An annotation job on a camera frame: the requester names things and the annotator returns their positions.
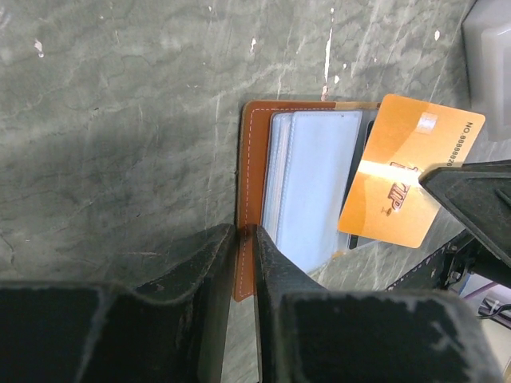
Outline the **brown leather card holder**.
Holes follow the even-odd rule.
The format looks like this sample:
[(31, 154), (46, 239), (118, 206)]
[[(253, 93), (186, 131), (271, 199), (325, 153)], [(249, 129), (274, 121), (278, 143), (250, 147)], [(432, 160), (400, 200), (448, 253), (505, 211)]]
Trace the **brown leather card holder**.
[(338, 220), (378, 113), (375, 102), (249, 101), (242, 109), (236, 225), (240, 242), (233, 298), (254, 293), (260, 225), (300, 270), (370, 239)]

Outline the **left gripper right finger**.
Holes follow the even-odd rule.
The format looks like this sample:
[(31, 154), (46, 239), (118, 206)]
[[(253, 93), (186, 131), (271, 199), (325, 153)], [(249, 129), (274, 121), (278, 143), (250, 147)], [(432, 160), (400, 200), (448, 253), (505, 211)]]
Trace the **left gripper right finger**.
[(252, 228), (262, 382), (500, 382), (481, 323), (438, 290), (332, 291)]

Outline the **white plastic card tray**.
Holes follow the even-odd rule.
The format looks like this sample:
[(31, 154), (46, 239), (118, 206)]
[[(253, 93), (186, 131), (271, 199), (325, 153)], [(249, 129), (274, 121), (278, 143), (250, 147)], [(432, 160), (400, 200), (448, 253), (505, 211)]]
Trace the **white plastic card tray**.
[(510, 0), (480, 0), (462, 23), (471, 109), (488, 138), (510, 138)]

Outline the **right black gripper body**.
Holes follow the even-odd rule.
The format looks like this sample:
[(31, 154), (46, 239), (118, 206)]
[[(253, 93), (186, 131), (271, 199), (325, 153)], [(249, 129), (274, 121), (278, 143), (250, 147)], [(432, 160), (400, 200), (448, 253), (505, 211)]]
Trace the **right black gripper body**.
[(436, 168), (419, 180), (464, 230), (426, 260), (440, 266), (434, 287), (470, 273), (510, 286), (510, 161)]

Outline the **gold credit card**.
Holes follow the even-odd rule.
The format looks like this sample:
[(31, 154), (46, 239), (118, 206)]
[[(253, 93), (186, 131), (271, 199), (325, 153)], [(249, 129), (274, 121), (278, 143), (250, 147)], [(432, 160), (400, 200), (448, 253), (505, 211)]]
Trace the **gold credit card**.
[(341, 232), (418, 248), (440, 208), (419, 180), (463, 165), (485, 123), (479, 113), (386, 95), (339, 217)]

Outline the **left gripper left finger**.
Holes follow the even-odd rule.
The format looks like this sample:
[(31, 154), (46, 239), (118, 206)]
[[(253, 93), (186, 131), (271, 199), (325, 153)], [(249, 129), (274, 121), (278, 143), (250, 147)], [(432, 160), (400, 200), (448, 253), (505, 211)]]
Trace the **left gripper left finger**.
[(183, 259), (130, 289), (118, 282), (4, 281), (4, 382), (218, 382), (236, 229), (169, 249)]

